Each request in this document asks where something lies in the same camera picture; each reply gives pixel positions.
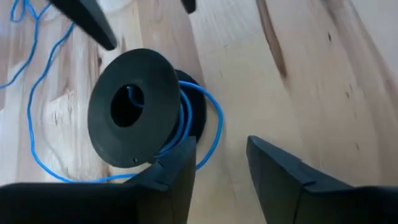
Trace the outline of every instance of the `blue wire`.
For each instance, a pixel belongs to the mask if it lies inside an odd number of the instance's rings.
[[[39,25],[40,25],[40,18],[43,16],[43,14],[46,12],[46,10],[50,7],[50,4],[46,5],[41,12],[39,13],[39,15],[36,14],[34,8],[32,7],[31,3],[29,0],[23,0],[22,3],[22,12],[21,15],[18,19],[14,18],[15,15],[15,10],[16,7],[19,3],[19,0],[15,0],[14,4],[12,5],[11,8],[11,12],[10,12],[10,21],[11,22],[20,22],[23,20],[24,16],[25,16],[25,11],[26,11],[26,7],[27,10],[30,12],[31,16],[35,19],[35,31],[34,31],[34,43],[32,45],[32,48],[30,50],[30,54],[28,56],[28,59],[26,60],[26,62],[23,64],[23,66],[17,71],[17,73],[13,76],[13,78],[11,79],[11,81],[7,82],[6,84],[0,85],[0,89],[5,88],[11,84],[13,84],[15,82],[15,80],[18,78],[18,76],[22,73],[22,71],[31,63],[32,58],[35,54],[36,51],[36,47],[37,47],[37,43],[39,41]],[[45,69],[43,71],[43,73],[41,74],[41,76],[36,80],[36,82],[33,84],[32,88],[30,89],[30,93],[29,93],[29,100],[28,100],[28,104],[27,104],[27,121],[28,121],[28,127],[29,127],[29,136],[30,136],[30,152],[32,153],[32,156],[34,158],[34,160],[36,161],[36,163],[38,163],[39,166],[41,166],[41,168],[43,168],[44,171],[46,171],[48,174],[52,175],[54,178],[67,182],[67,183],[98,183],[98,182],[107,182],[109,180],[114,180],[114,179],[123,179],[123,178],[131,178],[134,177],[136,174],[121,174],[121,175],[113,175],[110,177],[105,177],[105,178],[100,178],[100,179],[95,179],[95,180],[89,180],[89,181],[75,181],[75,180],[69,180],[67,178],[61,177],[58,174],[54,173],[52,170],[50,170],[37,156],[37,153],[35,151],[35,139],[34,139],[34,129],[33,129],[33,124],[32,124],[32,115],[31,115],[31,111],[30,108],[32,106],[32,100],[33,100],[33,95],[34,92],[37,88],[37,86],[40,84],[40,82],[47,76],[51,64],[53,62],[53,56],[54,53],[56,51],[56,49],[63,44],[68,37],[70,36],[70,34],[73,31],[74,28],[74,24],[71,24],[71,26],[68,28],[68,30],[66,31],[66,33],[63,35],[63,37],[58,40],[55,45],[52,47],[50,55],[49,55],[49,59],[47,60],[47,63],[45,65]],[[219,121],[218,121],[218,127],[217,127],[217,133],[216,133],[216,137],[215,140],[213,141],[213,144],[211,145],[211,148],[209,149],[209,151],[207,152],[206,156],[203,158],[203,160],[197,164],[197,170],[202,168],[206,162],[209,160],[209,158],[211,157],[211,155],[214,153],[217,144],[220,140],[220,136],[221,136],[221,130],[222,130],[222,126],[223,126],[223,112],[221,110],[220,105],[218,104],[218,102],[213,98],[213,96],[207,92],[205,89],[203,89],[200,86],[194,85],[192,83],[187,83],[187,82],[182,82],[180,81],[180,84],[183,86],[189,86],[191,88],[194,88],[198,91],[201,91],[203,94],[205,94],[210,101],[214,104],[218,116],[219,116]],[[129,96],[132,99],[132,89],[129,89]],[[177,128],[177,132],[176,135],[174,136],[174,138],[165,146],[162,148],[162,150],[160,150],[160,152],[158,153],[158,155],[156,155],[156,157],[161,157],[164,156],[165,153],[167,153],[168,150],[171,149],[171,147],[173,147],[175,145],[175,143],[178,141],[178,139],[180,138],[181,134],[182,134],[182,140],[184,140],[188,134],[189,134],[189,130],[190,127],[192,125],[192,106],[189,102],[188,97],[186,96],[186,94],[181,91],[181,96],[183,98],[183,100],[185,101],[185,104],[187,105],[187,123],[185,124],[185,129],[183,128],[184,123],[183,123],[183,119],[184,119],[184,113],[183,113],[183,108],[182,105],[180,105],[180,125]]]
[[[214,97],[204,88],[202,88],[198,85],[189,83],[189,82],[184,82],[184,81],[180,81],[180,85],[187,86],[190,88],[194,88],[198,91],[201,91],[205,96],[207,96],[207,98],[214,105],[214,107],[217,110],[217,114],[218,114],[218,125],[217,125],[216,137],[215,137],[213,144],[211,145],[209,151],[206,153],[205,157],[197,164],[197,170],[199,170],[207,163],[207,161],[210,159],[211,155],[213,155],[214,151],[217,148],[218,142],[220,141],[221,131],[223,130],[223,122],[224,122],[223,110],[221,109],[221,106],[220,106],[220,104],[218,104],[216,99],[214,99]]]

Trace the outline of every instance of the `black spool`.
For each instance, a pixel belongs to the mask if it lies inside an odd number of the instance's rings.
[[[108,164],[128,168],[151,162],[174,137],[182,102],[178,81],[198,84],[174,70],[159,53],[149,49],[128,51],[112,61],[99,77],[90,98],[88,130],[94,149]],[[133,87],[131,103],[128,87]],[[204,95],[181,86],[188,96],[193,120],[189,135],[200,139],[206,122]]]

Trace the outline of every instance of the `black plastic part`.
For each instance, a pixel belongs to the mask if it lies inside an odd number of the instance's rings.
[[[129,85],[144,95],[135,122],[129,120],[136,110],[126,91]],[[105,68],[91,94],[88,131],[93,147],[116,167],[150,161],[172,132],[179,109],[180,88],[171,64],[153,50],[128,51]]]
[[[118,46],[108,21],[95,0],[49,0],[106,50]]]
[[[190,75],[186,74],[183,71],[176,70],[175,73],[177,74],[177,78],[180,81],[185,81],[189,83],[193,83],[195,85],[199,85]],[[206,100],[205,96],[202,92],[195,90],[193,88],[187,87],[187,86],[180,86],[180,89],[184,91],[186,96],[188,97],[191,107],[192,107],[192,125],[189,130],[189,136],[195,136],[197,139],[197,142],[199,142],[201,135],[203,134],[203,130],[205,128],[206,124],[206,117],[207,117],[207,111],[206,111]],[[188,110],[187,110],[187,104],[181,97],[181,103],[182,107],[184,110],[184,124],[187,123],[188,119]],[[174,126],[174,129],[169,136],[169,139],[167,142],[169,142],[174,136],[175,133],[177,132],[177,128],[179,125],[179,121]]]
[[[398,223],[398,187],[352,187],[255,136],[246,152],[268,224]]]
[[[124,184],[13,184],[0,188],[0,223],[186,223],[194,137]]]
[[[197,1],[196,0],[181,0],[184,5],[185,10],[188,14],[195,12],[197,9]]]

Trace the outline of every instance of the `wooden surface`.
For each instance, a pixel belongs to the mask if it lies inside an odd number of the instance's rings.
[[[11,3],[0,3],[1,83],[32,44],[32,19],[10,24]],[[178,0],[100,3],[119,48],[105,52],[75,29],[35,94],[37,151],[55,172],[85,180],[129,172],[96,155],[86,111],[105,66],[149,47],[205,85],[225,115],[220,145],[197,172],[189,223],[265,223],[248,171],[250,134],[349,184],[398,184],[397,1],[198,0],[189,18]],[[30,155],[25,108],[69,24],[49,10],[32,65],[0,90],[0,185],[54,181]],[[199,159],[216,128],[211,107],[208,114]]]

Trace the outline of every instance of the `spool center hole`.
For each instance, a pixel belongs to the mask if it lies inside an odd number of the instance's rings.
[[[144,94],[136,85],[122,86],[113,97],[111,116],[119,127],[132,126],[144,108]]]

